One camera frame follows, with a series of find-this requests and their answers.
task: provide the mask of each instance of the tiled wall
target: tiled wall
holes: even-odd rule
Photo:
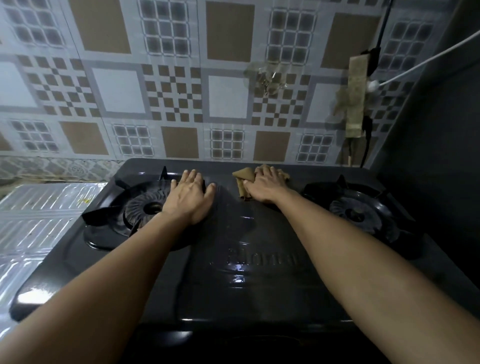
[[[336,91],[383,2],[0,0],[0,177],[103,180],[132,157],[345,163]],[[452,8],[397,0],[374,78],[431,56]],[[252,72],[267,63],[276,95]],[[419,76],[370,98],[367,167]]]

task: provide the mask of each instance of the white cable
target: white cable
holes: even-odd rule
[[[436,59],[436,58],[438,58],[438,57],[441,57],[441,56],[443,56],[444,54],[447,54],[448,52],[454,50],[455,48],[458,48],[458,47],[464,45],[464,44],[467,43],[469,40],[472,40],[473,38],[475,38],[475,37],[478,36],[478,35],[480,35],[480,30],[479,30],[478,32],[472,34],[472,35],[469,36],[468,38],[462,40],[460,43],[457,43],[457,44],[455,44],[454,46],[451,46],[449,49],[446,49],[446,50],[444,50],[443,52],[438,53],[436,56],[433,56],[433,57],[431,57],[431,58],[428,58],[426,61],[423,61],[422,63],[417,64],[415,67],[410,68],[408,71],[405,71],[405,72],[399,74],[398,76],[395,76],[395,77],[392,78],[391,80],[388,80],[388,81],[385,81],[385,82],[379,84],[378,86],[379,86],[379,87],[380,87],[380,86],[385,86],[386,84],[388,84],[388,83],[390,83],[390,82],[392,82],[392,81],[395,81],[396,79],[398,79],[398,78],[400,78],[400,77],[402,77],[402,76],[405,76],[407,73],[410,73],[410,72],[412,72],[413,70],[416,70],[417,68],[423,66],[424,64],[426,64],[426,63],[428,63],[428,62],[430,62],[430,61],[432,61],[432,60],[434,60],[434,59]]]

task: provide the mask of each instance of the hand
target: hand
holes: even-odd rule
[[[201,173],[185,170],[180,182],[172,180],[170,194],[165,201],[162,213],[186,215],[192,225],[202,221],[212,207],[215,197],[215,184],[208,185],[205,194],[202,191],[204,179]]]
[[[276,204],[282,193],[289,191],[275,167],[255,168],[255,182],[243,181],[245,189],[260,202]]]

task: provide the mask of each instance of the stovetop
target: stovetop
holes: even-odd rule
[[[274,206],[238,198],[231,174],[247,166],[255,167],[127,160],[18,291],[10,310],[12,317],[25,318],[135,233],[161,209],[169,180],[195,168],[202,172],[205,184],[217,184],[214,205],[205,221],[188,232],[193,243],[187,245],[191,240],[180,239],[170,252],[141,324],[176,332],[268,326],[318,332],[352,326],[281,212]],[[292,177],[291,188],[371,230],[394,249],[410,244],[406,251],[399,251],[406,258],[421,254],[415,223],[395,209],[383,186],[367,170],[282,167]]]

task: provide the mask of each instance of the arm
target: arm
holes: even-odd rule
[[[179,234],[202,220],[215,186],[185,171],[161,213],[73,279],[0,342],[0,363],[114,363]]]
[[[321,279],[393,363],[477,363],[480,324],[396,252],[288,189],[274,168],[244,182],[287,217]]]

